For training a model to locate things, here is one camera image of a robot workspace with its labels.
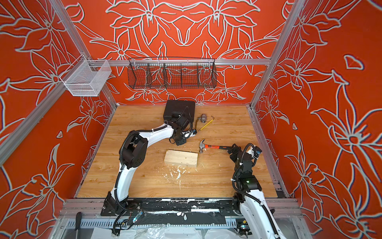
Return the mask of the claw hammer red black handle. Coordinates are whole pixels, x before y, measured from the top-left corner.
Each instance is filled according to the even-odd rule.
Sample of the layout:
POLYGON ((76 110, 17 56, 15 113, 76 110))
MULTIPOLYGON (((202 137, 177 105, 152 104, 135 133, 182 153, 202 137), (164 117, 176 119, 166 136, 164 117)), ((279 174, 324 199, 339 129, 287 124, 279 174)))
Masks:
POLYGON ((207 148, 213 148, 213 149, 222 149, 222 150, 230 150, 230 146, 222 146, 222 145, 212 145, 212 144, 205 144, 205 139, 203 139, 200 142, 200 151, 199 153, 203 153, 205 149, 207 148))

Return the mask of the light wooden block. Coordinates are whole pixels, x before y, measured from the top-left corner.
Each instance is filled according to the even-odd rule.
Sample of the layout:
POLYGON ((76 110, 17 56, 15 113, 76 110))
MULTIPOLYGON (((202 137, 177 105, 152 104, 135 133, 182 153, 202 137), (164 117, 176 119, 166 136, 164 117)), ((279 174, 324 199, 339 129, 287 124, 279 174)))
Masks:
POLYGON ((169 165, 196 168, 198 164, 198 154, 194 152, 167 150, 164 162, 169 165))

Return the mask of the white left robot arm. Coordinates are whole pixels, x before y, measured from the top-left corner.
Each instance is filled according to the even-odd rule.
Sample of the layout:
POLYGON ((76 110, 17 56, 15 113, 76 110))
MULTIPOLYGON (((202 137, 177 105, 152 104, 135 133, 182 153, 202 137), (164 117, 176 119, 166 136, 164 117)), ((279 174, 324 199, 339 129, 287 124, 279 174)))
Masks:
POLYGON ((193 120, 182 115, 173 115, 157 128, 131 131, 119 150, 120 169, 113 189, 105 198, 101 215, 120 215, 123 212, 133 211, 139 206, 138 203, 127 202, 129 188, 134 173, 144 162, 150 146, 164 139, 176 145, 182 145, 194 135, 193 120))

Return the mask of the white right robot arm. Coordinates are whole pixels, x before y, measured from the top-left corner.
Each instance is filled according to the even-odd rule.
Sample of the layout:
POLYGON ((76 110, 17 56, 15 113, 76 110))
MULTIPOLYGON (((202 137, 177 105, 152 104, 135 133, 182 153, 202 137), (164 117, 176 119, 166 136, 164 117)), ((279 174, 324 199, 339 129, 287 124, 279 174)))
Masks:
POLYGON ((232 198, 233 210, 244 217, 243 222, 237 226, 236 233, 255 239, 284 239, 273 210, 267 205, 262 187, 253 174, 252 168, 262 150, 249 143, 244 149, 233 144, 227 152, 235 163, 231 178, 235 190, 232 198))

